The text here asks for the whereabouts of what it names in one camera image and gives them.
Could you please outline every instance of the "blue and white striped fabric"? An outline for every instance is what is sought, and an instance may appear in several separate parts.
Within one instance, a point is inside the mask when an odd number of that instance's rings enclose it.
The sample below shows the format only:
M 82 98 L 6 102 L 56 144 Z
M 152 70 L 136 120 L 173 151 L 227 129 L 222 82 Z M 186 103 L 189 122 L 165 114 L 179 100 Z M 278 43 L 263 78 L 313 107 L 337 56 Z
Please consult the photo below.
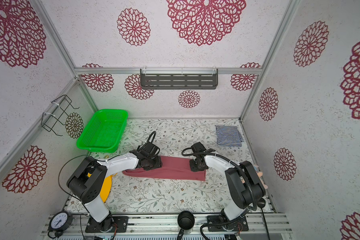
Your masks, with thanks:
M 238 146 L 244 141 L 237 126 L 216 126 L 217 144 L 222 146 Z

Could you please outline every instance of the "folded maroon fabric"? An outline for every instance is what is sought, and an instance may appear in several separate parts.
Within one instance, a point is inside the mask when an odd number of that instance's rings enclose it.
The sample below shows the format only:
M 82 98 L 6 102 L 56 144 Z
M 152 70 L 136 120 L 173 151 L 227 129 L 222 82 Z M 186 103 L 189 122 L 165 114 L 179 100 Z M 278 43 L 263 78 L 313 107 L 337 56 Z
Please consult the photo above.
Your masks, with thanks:
M 161 156 L 161 161 L 163 162 L 163 166 L 160 168 L 149 171 L 143 168 L 125 170 L 123 174 L 131 177 L 205 181 L 205 170 L 192 172 L 189 167 L 188 158 Z

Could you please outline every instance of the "clock face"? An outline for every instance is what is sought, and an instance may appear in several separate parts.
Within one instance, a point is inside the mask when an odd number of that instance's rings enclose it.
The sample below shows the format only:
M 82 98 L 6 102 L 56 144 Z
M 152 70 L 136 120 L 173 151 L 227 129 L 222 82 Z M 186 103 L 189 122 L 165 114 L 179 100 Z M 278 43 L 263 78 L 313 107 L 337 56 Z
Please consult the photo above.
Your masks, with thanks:
M 51 222 L 51 227 L 54 229 L 60 228 L 67 222 L 68 215 L 65 212 L 56 215 Z

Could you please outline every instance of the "black clock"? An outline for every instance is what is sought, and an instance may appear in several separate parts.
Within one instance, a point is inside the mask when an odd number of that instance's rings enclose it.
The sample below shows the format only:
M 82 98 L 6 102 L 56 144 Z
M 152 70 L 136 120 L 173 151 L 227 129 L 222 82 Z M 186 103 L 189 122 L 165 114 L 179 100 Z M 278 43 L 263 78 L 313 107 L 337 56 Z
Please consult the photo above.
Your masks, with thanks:
M 73 221 L 72 214 L 68 213 L 67 211 L 61 211 L 55 214 L 52 219 L 49 221 L 48 226 L 48 237 L 50 238 L 57 238 L 60 237 L 65 230 L 67 230 Z M 55 232 L 55 237 L 51 237 L 49 235 L 50 232 Z

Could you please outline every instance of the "green plastic basket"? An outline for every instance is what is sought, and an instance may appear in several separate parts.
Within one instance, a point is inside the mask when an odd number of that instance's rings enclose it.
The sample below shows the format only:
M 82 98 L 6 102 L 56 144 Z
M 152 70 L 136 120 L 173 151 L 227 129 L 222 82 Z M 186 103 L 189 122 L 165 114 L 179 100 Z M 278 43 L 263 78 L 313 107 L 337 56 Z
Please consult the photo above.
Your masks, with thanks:
M 84 128 L 76 145 L 91 152 L 115 152 L 127 125 L 128 112 L 119 109 L 97 111 Z

